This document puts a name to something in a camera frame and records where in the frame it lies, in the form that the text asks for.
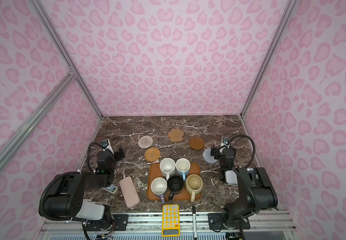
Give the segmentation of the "grey knitted round coaster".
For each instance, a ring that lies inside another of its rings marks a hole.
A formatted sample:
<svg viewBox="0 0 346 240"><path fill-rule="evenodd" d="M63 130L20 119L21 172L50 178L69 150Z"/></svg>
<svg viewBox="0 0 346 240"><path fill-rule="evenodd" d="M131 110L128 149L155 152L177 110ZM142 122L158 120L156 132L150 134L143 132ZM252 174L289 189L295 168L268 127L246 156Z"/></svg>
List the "grey knitted round coaster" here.
<svg viewBox="0 0 346 240"><path fill-rule="evenodd" d="M205 160L208 164L210 164L210 165L214 165L214 164L216 164L216 163L218 162L218 160L215 159L215 156L212 155L212 149L206 149L206 150L204 150L204 152L203 152L203 158L204 158L204 160Z"/></svg>

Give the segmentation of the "brown wooden round coaster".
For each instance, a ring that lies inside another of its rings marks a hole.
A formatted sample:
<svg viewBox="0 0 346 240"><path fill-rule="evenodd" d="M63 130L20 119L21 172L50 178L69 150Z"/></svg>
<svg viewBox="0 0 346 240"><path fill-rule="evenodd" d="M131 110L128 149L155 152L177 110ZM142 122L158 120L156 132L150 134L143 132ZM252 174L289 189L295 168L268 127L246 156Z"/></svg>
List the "brown wooden round coaster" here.
<svg viewBox="0 0 346 240"><path fill-rule="evenodd" d="M202 150L205 147L205 141L201 137L192 137L189 145L193 150Z"/></svg>

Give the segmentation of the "white woven round coaster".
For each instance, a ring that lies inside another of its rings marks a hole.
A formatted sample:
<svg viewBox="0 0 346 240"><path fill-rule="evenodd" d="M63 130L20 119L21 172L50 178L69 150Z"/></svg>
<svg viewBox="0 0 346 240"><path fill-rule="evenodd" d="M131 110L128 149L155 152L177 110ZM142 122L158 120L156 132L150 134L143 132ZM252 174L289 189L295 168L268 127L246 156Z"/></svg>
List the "white woven round coaster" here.
<svg viewBox="0 0 346 240"><path fill-rule="evenodd" d="M147 149L153 144L153 138L151 136L143 136L138 141L138 146L142 149Z"/></svg>

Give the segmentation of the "rattan woven round coaster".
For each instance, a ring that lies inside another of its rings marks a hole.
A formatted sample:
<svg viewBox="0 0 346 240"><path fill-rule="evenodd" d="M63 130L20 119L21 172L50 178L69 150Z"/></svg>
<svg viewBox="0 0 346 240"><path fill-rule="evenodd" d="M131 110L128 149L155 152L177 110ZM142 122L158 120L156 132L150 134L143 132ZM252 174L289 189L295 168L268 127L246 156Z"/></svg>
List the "rattan woven round coaster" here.
<svg viewBox="0 0 346 240"><path fill-rule="evenodd" d="M148 162L155 162L161 157L161 151L158 148L149 148L145 151L144 157Z"/></svg>

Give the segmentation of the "light blue mug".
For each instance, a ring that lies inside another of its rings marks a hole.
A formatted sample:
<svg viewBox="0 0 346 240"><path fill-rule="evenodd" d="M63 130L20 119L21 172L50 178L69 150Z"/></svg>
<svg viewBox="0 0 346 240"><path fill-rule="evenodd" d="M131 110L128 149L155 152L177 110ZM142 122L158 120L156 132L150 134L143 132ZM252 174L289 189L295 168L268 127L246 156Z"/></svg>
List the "light blue mug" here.
<svg viewBox="0 0 346 240"><path fill-rule="evenodd" d="M186 181L186 177L189 175L191 169L191 163L186 158L180 158L176 161L176 172Z"/></svg>

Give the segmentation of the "cork paw-shaped coaster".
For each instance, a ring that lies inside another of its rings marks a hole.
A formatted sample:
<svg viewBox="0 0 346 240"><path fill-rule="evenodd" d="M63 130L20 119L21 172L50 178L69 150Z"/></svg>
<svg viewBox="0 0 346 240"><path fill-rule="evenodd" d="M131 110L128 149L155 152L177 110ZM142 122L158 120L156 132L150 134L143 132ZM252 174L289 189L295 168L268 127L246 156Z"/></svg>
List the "cork paw-shaped coaster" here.
<svg viewBox="0 0 346 240"><path fill-rule="evenodd" d="M184 132L179 128L171 129L171 131L168 133L168 137L173 143L181 142L184 137Z"/></svg>

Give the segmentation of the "white speckled mug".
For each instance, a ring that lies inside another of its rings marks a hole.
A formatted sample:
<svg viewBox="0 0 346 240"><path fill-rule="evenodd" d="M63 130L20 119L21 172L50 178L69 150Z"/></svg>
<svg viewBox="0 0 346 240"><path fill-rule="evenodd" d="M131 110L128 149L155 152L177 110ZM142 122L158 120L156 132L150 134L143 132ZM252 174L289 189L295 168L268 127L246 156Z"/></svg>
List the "white speckled mug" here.
<svg viewBox="0 0 346 240"><path fill-rule="evenodd" d="M165 158L160 162L160 170L168 181L170 177L176 174L176 162L171 158Z"/></svg>

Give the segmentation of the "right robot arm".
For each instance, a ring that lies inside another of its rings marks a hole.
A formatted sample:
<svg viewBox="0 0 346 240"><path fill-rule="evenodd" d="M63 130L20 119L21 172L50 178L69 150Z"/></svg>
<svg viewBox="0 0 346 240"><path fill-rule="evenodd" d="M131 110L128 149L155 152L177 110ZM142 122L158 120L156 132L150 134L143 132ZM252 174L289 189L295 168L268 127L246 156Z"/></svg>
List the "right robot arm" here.
<svg viewBox="0 0 346 240"><path fill-rule="evenodd" d="M226 203L220 214L208 214L209 228L214 232L221 230L249 230L249 217L262 210L275 209L278 197L264 168L238 168L234 166L236 151L222 146L211 148L211 156L220 163L223 182L227 174L237 178L239 196Z"/></svg>

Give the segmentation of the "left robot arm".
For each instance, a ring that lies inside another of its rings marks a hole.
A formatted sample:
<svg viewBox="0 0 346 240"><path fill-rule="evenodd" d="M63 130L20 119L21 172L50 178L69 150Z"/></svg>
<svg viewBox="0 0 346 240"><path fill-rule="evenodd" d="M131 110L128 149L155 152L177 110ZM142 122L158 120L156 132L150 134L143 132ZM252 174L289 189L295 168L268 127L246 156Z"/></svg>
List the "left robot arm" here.
<svg viewBox="0 0 346 240"><path fill-rule="evenodd" d="M95 173L67 172L56 175L45 188L39 202L40 216L51 221L76 221L88 231L114 228L109 207L84 200L86 190L113 190L116 163L125 157L124 150L98 154Z"/></svg>

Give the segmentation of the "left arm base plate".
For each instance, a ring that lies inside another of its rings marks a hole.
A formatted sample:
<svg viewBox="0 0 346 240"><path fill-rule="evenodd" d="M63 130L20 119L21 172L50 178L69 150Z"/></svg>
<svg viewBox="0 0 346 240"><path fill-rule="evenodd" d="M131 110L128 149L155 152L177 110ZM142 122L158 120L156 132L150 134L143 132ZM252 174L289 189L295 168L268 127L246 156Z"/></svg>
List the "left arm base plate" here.
<svg viewBox="0 0 346 240"><path fill-rule="evenodd" d="M110 217L104 215L101 220L88 221L86 230L88 232L125 231L128 224L128 218L128 214L114 214Z"/></svg>

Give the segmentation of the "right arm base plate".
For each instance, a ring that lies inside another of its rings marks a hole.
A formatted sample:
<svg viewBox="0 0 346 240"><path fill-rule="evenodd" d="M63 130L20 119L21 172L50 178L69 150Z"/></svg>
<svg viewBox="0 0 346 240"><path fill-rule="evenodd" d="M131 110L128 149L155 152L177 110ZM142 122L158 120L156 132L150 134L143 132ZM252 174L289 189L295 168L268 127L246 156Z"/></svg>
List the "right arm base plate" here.
<svg viewBox="0 0 346 240"><path fill-rule="evenodd" d="M208 214L209 228L212 231L220 232L221 230L250 230L251 225L248 219L239 219L227 221L227 215L224 213Z"/></svg>

